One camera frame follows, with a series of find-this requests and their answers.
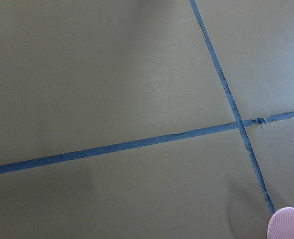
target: painted floor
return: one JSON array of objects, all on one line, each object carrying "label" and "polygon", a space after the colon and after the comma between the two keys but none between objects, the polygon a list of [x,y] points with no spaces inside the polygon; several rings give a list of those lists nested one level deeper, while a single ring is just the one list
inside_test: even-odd
[{"label": "painted floor", "polygon": [[266,239],[294,207],[294,0],[0,1],[0,239]]}]

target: blue tape line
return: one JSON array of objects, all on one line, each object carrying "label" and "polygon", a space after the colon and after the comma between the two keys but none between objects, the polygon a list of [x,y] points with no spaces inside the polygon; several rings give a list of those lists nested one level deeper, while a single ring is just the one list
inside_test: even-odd
[{"label": "blue tape line", "polygon": [[271,123],[273,121],[287,120],[290,118],[294,118],[294,111],[273,115],[266,119],[264,118],[249,119],[249,120],[242,121],[242,123],[244,127],[249,127],[249,126],[252,126],[253,124]]},{"label": "blue tape line", "polygon": [[109,146],[64,153],[64,154],[59,154],[59,155],[54,155],[49,157],[37,158],[37,159],[32,159],[32,160],[27,160],[27,161],[22,161],[17,163],[0,165],[0,174],[54,164],[54,163],[65,162],[69,160],[81,159],[81,158],[86,158],[86,157],[91,157],[91,156],[96,156],[96,155],[101,155],[106,153],[112,153],[112,152],[122,151],[126,149],[144,147],[144,146],[153,145],[153,144],[159,144],[159,143],[176,141],[176,140],[185,139],[185,138],[197,137],[201,135],[217,133],[217,132],[227,131],[227,130],[236,129],[236,128],[238,128],[238,125],[234,122],[234,123],[222,124],[222,125],[217,125],[217,126],[212,126],[207,128],[195,129],[195,130],[187,131],[185,133],[168,134],[168,135],[145,138],[145,139],[125,142],[125,143],[117,143],[117,144],[113,144]]},{"label": "blue tape line", "polygon": [[265,195],[265,198],[267,200],[269,211],[270,211],[271,214],[274,214],[275,213],[275,208],[273,206],[273,203],[271,201],[270,195],[268,193],[268,190],[266,188],[265,182],[263,180],[263,176],[262,176],[261,170],[259,168],[259,165],[258,165],[256,156],[255,156],[255,154],[253,152],[253,149],[252,149],[252,146],[251,146],[249,137],[248,137],[248,135],[246,133],[246,130],[245,130],[245,127],[244,127],[244,125],[242,123],[242,119],[241,119],[240,113],[239,113],[239,111],[237,109],[236,103],[235,103],[235,101],[233,99],[233,96],[232,96],[232,94],[230,92],[230,89],[229,89],[228,83],[226,81],[226,78],[225,78],[225,76],[224,76],[224,74],[222,72],[220,63],[218,61],[218,58],[216,56],[216,53],[215,53],[215,51],[213,49],[213,46],[211,44],[211,41],[209,39],[209,35],[207,33],[207,30],[205,28],[205,25],[204,25],[204,23],[202,21],[202,18],[200,16],[200,12],[199,12],[198,7],[197,7],[197,5],[196,5],[196,3],[195,3],[194,0],[190,0],[190,3],[191,3],[191,6],[192,6],[193,11],[195,13],[195,16],[197,18],[197,21],[198,21],[198,23],[199,23],[199,25],[200,25],[200,27],[202,29],[202,32],[203,32],[203,34],[205,36],[205,42],[207,44],[207,47],[208,47],[208,50],[209,50],[209,53],[210,53],[212,62],[214,64],[215,68],[216,68],[216,71],[218,73],[218,76],[219,76],[219,79],[221,81],[221,84],[222,84],[223,88],[225,89],[225,93],[226,93],[227,99],[228,99],[229,104],[231,106],[232,112],[233,112],[233,114],[234,114],[234,116],[236,118],[236,122],[237,122],[238,128],[239,128],[239,130],[241,132],[242,139],[243,139],[243,141],[244,141],[244,143],[246,145],[247,150],[249,151],[250,159],[251,159],[251,162],[253,164],[254,170],[256,172],[256,175],[257,175],[258,181],[260,183],[260,186],[261,186],[261,188],[263,190],[263,193]]},{"label": "blue tape line", "polygon": [[278,114],[278,115],[274,115],[274,116],[270,116],[269,118],[266,119],[266,122],[273,122],[276,120],[286,120],[289,118],[294,117],[294,111],[293,112],[288,112],[288,113],[284,113],[284,114]]}]

